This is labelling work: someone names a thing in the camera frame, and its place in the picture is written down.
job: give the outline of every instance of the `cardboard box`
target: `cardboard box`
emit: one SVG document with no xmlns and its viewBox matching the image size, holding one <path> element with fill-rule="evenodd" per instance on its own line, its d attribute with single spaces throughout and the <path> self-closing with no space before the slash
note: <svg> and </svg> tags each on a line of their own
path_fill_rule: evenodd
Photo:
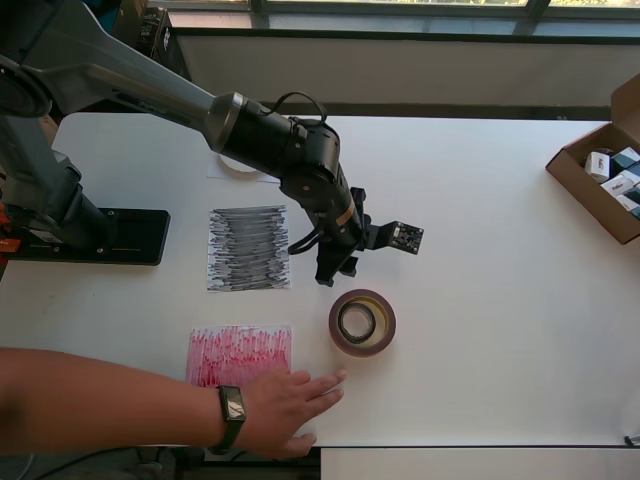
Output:
<svg viewBox="0 0 640 480">
<path fill-rule="evenodd" d="M 640 152 L 640 75 L 611 95 L 612 122 L 564 147 L 547 170 L 598 222 L 625 244 L 640 236 L 640 220 L 628 212 L 584 170 L 587 156 L 599 149 L 620 152 L 632 147 Z"/>
</svg>

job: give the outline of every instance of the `tape roll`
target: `tape roll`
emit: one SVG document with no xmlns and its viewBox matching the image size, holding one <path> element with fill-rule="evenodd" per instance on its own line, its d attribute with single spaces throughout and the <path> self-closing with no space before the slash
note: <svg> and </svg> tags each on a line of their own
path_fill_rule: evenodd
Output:
<svg viewBox="0 0 640 480">
<path fill-rule="evenodd" d="M 380 353 L 393 340 L 396 316 L 389 302 L 371 290 L 352 290 L 331 307 L 329 333 L 336 346 L 354 357 Z"/>
</svg>

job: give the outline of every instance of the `wristwatch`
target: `wristwatch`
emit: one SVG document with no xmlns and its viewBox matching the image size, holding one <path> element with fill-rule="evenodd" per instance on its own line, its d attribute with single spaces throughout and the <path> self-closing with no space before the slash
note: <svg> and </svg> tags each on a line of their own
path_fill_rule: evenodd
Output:
<svg viewBox="0 0 640 480">
<path fill-rule="evenodd" d="M 227 424 L 227 430 L 222 437 L 222 441 L 210 449 L 211 453 L 214 454 L 224 453 L 231 448 L 233 442 L 236 441 L 238 433 L 240 433 L 240 428 L 242 428 L 244 421 L 247 419 L 242 394 L 238 387 L 218 385 L 218 394 L 220 395 L 220 406 L 222 407 L 223 420 Z"/>
</svg>

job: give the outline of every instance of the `window frame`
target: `window frame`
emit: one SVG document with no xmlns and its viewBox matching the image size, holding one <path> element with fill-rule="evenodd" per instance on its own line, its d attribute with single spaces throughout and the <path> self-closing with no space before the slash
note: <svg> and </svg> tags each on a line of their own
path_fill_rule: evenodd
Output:
<svg viewBox="0 0 640 480">
<path fill-rule="evenodd" d="M 529 0 L 522 6 L 397 5 L 380 3 L 247 0 L 247 2 L 151 0 L 149 6 L 169 10 L 244 12 L 253 14 L 378 15 L 392 17 L 467 17 L 517 20 L 640 20 L 640 8 L 553 7 L 550 0 Z"/>
</svg>

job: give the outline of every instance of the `scribbled paper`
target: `scribbled paper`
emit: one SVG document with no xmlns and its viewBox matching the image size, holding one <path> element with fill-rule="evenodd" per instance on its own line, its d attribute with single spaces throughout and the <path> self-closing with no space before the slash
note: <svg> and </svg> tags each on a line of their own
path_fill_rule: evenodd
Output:
<svg viewBox="0 0 640 480">
<path fill-rule="evenodd" d="M 287 207 L 212 210 L 207 289 L 235 292 L 290 285 Z"/>
<path fill-rule="evenodd" d="M 242 387 L 273 367 L 291 368 L 290 327 L 220 327 L 191 332 L 187 381 Z"/>
</svg>

